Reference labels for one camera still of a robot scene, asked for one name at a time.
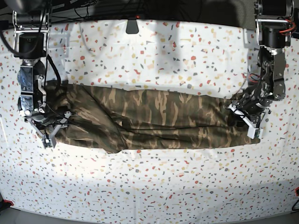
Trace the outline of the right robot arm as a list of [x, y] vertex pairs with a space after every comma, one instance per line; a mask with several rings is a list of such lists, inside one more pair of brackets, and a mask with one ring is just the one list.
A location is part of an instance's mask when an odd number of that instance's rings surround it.
[[46, 76], [50, 64], [57, 78], [57, 92], [61, 77], [48, 54], [52, 4], [50, 0], [6, 0], [12, 10], [14, 43], [10, 45], [1, 34], [0, 38], [14, 57], [22, 60], [18, 72], [21, 95], [18, 112], [36, 130], [44, 147], [55, 147], [55, 136], [67, 127], [72, 112], [61, 108], [55, 111], [47, 100]]

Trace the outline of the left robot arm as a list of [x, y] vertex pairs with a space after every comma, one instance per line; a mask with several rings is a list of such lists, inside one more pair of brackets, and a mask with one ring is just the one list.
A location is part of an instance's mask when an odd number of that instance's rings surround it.
[[247, 136], [261, 138], [261, 123], [274, 101], [285, 98], [285, 48], [291, 45], [296, 29], [292, 0], [256, 0], [256, 38], [260, 47], [257, 65], [260, 73], [252, 80], [243, 97], [228, 108], [248, 125]]

